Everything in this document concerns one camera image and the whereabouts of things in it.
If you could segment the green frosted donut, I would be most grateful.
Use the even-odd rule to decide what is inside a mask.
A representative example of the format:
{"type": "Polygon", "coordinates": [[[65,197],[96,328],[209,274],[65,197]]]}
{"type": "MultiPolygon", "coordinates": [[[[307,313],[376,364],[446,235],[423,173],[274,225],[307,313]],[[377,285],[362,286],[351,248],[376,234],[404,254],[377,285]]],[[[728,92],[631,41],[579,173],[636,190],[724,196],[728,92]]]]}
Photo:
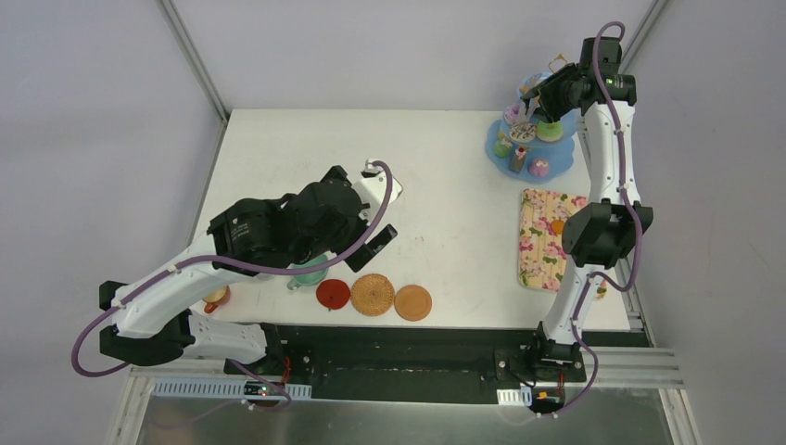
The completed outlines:
{"type": "Polygon", "coordinates": [[[560,121],[539,121],[536,125],[536,137],[545,143],[558,142],[564,135],[564,126],[560,121]]]}

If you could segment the purple sprinkled donut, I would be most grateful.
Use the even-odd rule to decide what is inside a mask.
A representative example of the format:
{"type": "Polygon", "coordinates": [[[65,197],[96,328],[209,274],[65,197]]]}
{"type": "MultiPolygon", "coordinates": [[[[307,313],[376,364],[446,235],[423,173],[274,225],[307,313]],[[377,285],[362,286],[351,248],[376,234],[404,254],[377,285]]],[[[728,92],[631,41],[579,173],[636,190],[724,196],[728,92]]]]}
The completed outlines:
{"type": "Polygon", "coordinates": [[[517,101],[508,106],[503,113],[503,119],[508,125],[515,125],[516,123],[523,123],[529,121],[528,103],[517,101]]]}

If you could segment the white chocolate donut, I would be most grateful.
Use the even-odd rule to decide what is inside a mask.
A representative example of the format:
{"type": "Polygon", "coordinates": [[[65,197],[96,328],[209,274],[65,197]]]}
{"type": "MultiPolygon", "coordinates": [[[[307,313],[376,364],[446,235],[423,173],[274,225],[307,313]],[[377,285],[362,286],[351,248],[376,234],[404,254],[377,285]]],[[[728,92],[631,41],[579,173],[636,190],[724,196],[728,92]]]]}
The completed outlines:
{"type": "Polygon", "coordinates": [[[515,123],[510,127],[509,137],[517,144],[528,144],[536,139],[537,125],[525,121],[515,123]]]}

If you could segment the pink cupcake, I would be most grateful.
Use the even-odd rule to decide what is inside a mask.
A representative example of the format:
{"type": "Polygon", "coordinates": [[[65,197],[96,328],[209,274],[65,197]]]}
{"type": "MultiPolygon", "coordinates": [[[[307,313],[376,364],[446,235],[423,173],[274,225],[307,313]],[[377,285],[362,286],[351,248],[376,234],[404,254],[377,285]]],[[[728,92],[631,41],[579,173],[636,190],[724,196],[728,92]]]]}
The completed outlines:
{"type": "Polygon", "coordinates": [[[534,159],[529,165],[528,172],[536,178],[544,178],[550,173],[550,163],[543,158],[534,159]]]}

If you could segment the chocolate slice cake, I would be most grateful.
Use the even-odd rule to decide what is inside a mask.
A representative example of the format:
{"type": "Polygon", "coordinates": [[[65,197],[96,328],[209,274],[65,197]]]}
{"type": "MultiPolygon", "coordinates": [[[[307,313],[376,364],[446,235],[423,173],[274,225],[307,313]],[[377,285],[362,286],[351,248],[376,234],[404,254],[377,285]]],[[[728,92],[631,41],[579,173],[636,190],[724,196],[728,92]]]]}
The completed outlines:
{"type": "Polygon", "coordinates": [[[516,174],[520,173],[526,166],[526,155],[529,148],[527,146],[519,146],[512,152],[510,157],[508,169],[516,174]]]}

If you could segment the small orange cookie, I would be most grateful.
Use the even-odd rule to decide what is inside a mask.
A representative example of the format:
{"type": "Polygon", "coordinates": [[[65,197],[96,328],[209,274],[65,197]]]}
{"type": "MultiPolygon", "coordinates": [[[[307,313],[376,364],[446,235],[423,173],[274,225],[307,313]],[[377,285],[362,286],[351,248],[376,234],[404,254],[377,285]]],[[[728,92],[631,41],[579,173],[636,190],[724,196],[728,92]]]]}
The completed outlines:
{"type": "Polygon", "coordinates": [[[561,235],[564,231],[565,222],[562,220],[554,220],[550,223],[550,229],[554,235],[561,235]]]}

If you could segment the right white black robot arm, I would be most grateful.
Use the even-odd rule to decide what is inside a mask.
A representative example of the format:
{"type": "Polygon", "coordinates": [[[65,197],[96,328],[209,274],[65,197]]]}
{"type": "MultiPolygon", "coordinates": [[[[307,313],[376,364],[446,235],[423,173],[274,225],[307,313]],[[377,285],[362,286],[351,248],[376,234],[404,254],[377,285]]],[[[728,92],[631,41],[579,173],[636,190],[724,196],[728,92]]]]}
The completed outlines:
{"type": "Polygon", "coordinates": [[[562,234],[567,256],[554,303],[525,349],[527,371],[540,380],[581,358],[580,332],[591,295],[608,271],[628,254],[640,255],[641,240],[653,222],[634,178],[632,123],[636,81],[619,71],[622,48],[603,34],[584,40],[577,63],[568,63],[523,95],[526,112],[553,123],[580,113],[577,128],[589,164],[590,191],[585,207],[569,217],[562,234]]]}

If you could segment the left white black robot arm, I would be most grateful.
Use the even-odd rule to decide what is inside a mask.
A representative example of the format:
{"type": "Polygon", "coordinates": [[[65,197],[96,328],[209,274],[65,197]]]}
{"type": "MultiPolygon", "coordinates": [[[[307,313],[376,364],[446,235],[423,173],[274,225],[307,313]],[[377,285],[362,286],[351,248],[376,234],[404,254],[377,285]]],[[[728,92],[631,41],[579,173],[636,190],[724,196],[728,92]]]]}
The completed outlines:
{"type": "Polygon", "coordinates": [[[100,352],[137,366],[204,356],[275,373],[283,351],[273,326],[215,321],[194,305],[262,276],[319,273],[341,262],[360,271],[395,238],[382,219],[401,192],[385,162],[371,160],[357,182],[334,166],[297,193],[236,201],[148,277],[100,286],[100,352]]]}

